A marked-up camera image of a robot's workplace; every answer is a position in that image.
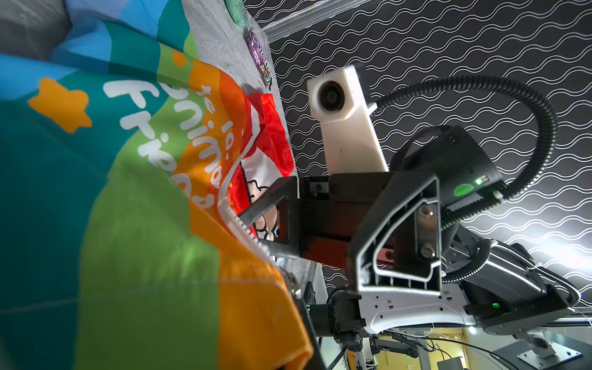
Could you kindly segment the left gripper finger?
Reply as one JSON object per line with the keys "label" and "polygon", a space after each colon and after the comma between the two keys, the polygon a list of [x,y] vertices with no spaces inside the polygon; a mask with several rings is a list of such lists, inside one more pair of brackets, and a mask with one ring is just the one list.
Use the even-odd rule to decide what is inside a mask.
{"label": "left gripper finger", "polygon": [[315,331],[312,327],[311,319],[308,314],[308,308],[306,307],[305,301],[302,299],[302,290],[300,285],[296,282],[291,286],[291,296],[298,310],[302,323],[305,327],[306,338],[310,342],[313,348],[313,355],[306,362],[305,370],[326,370],[325,363],[322,359],[318,342],[316,340]]}

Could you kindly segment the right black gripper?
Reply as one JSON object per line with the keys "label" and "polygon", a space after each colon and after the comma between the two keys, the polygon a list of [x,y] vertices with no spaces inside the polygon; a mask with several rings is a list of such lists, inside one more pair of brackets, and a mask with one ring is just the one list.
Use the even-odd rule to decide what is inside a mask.
{"label": "right black gripper", "polygon": [[278,238],[254,237],[273,256],[346,268],[356,294],[421,294],[442,289],[442,220],[499,188],[502,175],[460,126],[422,129],[387,172],[277,179],[238,215],[249,231],[275,208]]}

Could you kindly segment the rainbow kids zip jacket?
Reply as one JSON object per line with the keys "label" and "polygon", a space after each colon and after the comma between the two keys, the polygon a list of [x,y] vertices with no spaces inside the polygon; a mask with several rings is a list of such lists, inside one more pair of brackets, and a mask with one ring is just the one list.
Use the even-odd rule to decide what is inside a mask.
{"label": "rainbow kids zip jacket", "polygon": [[238,215],[295,163],[216,1],[1,4],[1,367],[303,369],[285,273]]}

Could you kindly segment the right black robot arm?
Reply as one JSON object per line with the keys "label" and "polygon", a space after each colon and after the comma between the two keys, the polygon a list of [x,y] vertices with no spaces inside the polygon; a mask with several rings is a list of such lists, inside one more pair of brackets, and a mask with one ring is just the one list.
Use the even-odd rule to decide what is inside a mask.
{"label": "right black robot arm", "polygon": [[536,348],[542,341],[533,330],[578,304],[578,290],[523,247],[460,225],[524,194],[544,172],[558,121],[543,95],[502,77],[451,76],[397,89],[376,105],[467,90],[510,97],[532,112],[536,145],[515,180],[505,182],[462,127],[441,125],[414,134],[384,171],[355,165],[352,145],[339,140],[332,175],[276,180],[240,213],[240,222],[253,228],[276,212],[277,237],[265,241],[271,252],[346,270],[347,285],[308,309],[306,321],[318,337],[352,351],[377,350],[379,333],[391,328],[477,324]]}

